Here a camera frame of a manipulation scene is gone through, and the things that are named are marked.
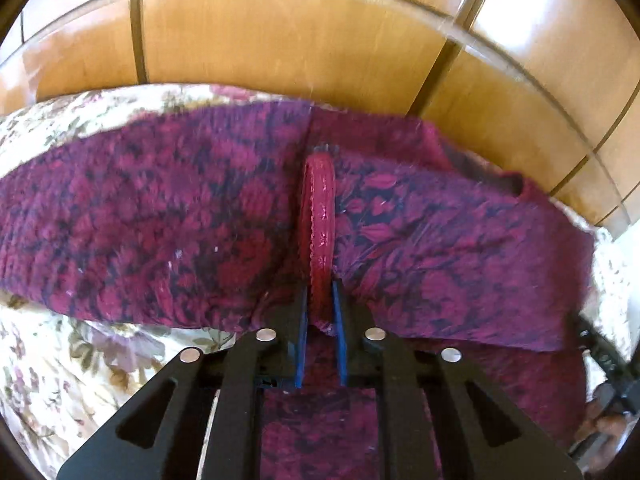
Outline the person's hand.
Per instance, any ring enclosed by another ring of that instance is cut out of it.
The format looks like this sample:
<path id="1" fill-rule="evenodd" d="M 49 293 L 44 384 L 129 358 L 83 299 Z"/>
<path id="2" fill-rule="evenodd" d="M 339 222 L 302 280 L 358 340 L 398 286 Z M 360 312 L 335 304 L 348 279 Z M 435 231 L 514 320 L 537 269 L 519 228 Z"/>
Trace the person's hand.
<path id="1" fill-rule="evenodd" d="M 616 450 L 630 423 L 631 419 L 628 416 L 603 414 L 600 402 L 592 400 L 586 404 L 586 416 L 576 431 L 575 439 L 580 442 L 592 434 L 604 434 L 608 437 L 606 445 Z"/>

